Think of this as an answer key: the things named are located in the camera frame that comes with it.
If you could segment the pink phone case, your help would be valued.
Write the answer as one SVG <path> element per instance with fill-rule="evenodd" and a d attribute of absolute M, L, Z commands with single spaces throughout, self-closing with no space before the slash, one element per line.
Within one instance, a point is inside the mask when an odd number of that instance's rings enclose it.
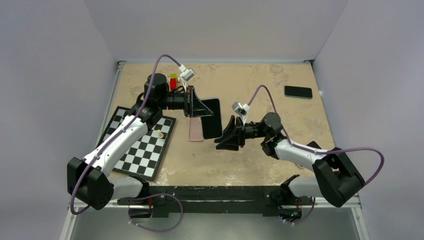
<path fill-rule="evenodd" d="M 191 142 L 200 142 L 204 140 L 202 121 L 200 117 L 191 117 L 188 121 L 188 140 Z"/>

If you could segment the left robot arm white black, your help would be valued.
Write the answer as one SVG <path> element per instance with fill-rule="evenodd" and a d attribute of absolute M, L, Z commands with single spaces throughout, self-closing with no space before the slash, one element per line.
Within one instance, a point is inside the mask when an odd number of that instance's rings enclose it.
<path fill-rule="evenodd" d="M 83 159 L 73 157 L 67 164 L 67 191 L 71 195 L 70 210 L 75 210 L 75 200 L 87 208 L 100 210 L 109 201 L 130 198 L 138 205 L 146 203 L 149 191 L 141 180 L 134 177 L 110 180 L 109 176 L 118 161 L 131 146 L 146 135 L 163 117 L 163 110 L 181 110 L 185 117 L 213 116 L 213 111 L 198 97 L 192 85 L 183 92 L 173 92 L 165 75 L 152 73 L 144 84 L 144 92 L 127 112 L 117 129 Z"/>

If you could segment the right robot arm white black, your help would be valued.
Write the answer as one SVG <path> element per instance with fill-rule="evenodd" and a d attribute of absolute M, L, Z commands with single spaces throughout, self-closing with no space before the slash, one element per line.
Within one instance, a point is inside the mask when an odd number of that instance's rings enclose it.
<path fill-rule="evenodd" d="M 283 135 L 277 113 L 268 112 L 261 121 L 243 123 L 231 116 L 222 137 L 214 140 L 217 150 L 238 151 L 247 139 L 263 138 L 260 146 L 266 156 L 300 165 L 314 176 L 294 175 L 281 184 L 281 199 L 292 204 L 300 197 L 322 197 L 342 207 L 365 187 L 366 182 L 347 154 L 340 148 L 325 151 L 309 145 L 297 145 Z"/>

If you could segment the phone in pink case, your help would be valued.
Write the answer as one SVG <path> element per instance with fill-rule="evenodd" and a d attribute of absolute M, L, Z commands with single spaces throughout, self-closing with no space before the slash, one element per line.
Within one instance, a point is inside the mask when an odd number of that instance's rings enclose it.
<path fill-rule="evenodd" d="M 323 150 L 321 148 L 321 146 L 314 140 L 309 142 L 306 145 L 302 145 L 300 148 L 301 149 L 303 149 L 303 148 L 308 149 L 308 152 L 312 153 L 313 155 L 319 155 L 318 152 L 321 152 Z"/>

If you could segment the colourful toy brick car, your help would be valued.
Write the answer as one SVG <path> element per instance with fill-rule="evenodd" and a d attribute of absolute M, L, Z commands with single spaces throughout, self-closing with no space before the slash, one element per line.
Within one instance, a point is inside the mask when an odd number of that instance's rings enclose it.
<path fill-rule="evenodd" d="M 172 73 L 167 79 L 167 82 L 170 92 L 181 92 L 184 89 L 180 77 L 176 73 Z"/>

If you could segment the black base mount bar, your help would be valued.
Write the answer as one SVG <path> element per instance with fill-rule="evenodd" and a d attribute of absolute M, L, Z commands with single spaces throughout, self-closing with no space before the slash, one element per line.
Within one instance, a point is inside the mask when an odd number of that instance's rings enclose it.
<path fill-rule="evenodd" d="M 117 200 L 119 206 L 146 208 L 153 218 L 170 214 L 259 214 L 298 219 L 310 197 L 296 197 L 288 186 L 155 186 L 145 184 L 139 196 Z"/>

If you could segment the aluminium frame rail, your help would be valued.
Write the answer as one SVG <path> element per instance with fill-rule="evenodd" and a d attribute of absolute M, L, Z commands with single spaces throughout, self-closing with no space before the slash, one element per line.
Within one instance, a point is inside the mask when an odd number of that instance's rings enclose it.
<path fill-rule="evenodd" d="M 113 83 L 112 89 L 111 89 L 110 95 L 108 97 L 108 100 L 106 102 L 105 112 L 104 112 L 103 117 L 102 117 L 102 121 L 101 121 L 101 124 L 100 124 L 100 129 L 98 131 L 97 138 L 96 138 L 94 145 L 93 145 L 94 147 L 96 147 L 98 145 L 98 143 L 100 143 L 102 134 L 103 134 L 104 130 L 106 129 L 107 123 L 109 122 L 110 112 L 111 112 L 111 109 L 113 108 L 113 103 L 114 103 L 114 100 L 115 100 L 118 85 L 119 85 L 121 75 L 123 73 L 123 69 L 124 69 L 124 66 L 125 66 L 126 63 L 127 63 L 127 61 L 125 61 L 125 60 L 120 60 L 120 61 L 117 62 L 117 69 L 116 69 L 116 72 L 115 72 L 115 77 L 112 81 L 112 83 Z M 71 199 L 69 201 L 68 208 L 67 208 L 67 215 L 65 217 L 65 222 L 64 222 L 62 232 L 61 232 L 61 235 L 60 235 L 60 238 L 59 238 L 60 240 L 70 240 L 71 239 L 73 229 L 74 229 L 74 225 L 75 225 L 75 222 L 76 222 L 77 217 L 78 217 L 77 215 L 72 214 L 72 210 L 78 211 L 80 209 L 80 207 L 71 207 L 71 203 L 76 204 L 77 199 L 75 197 L 71 197 Z"/>

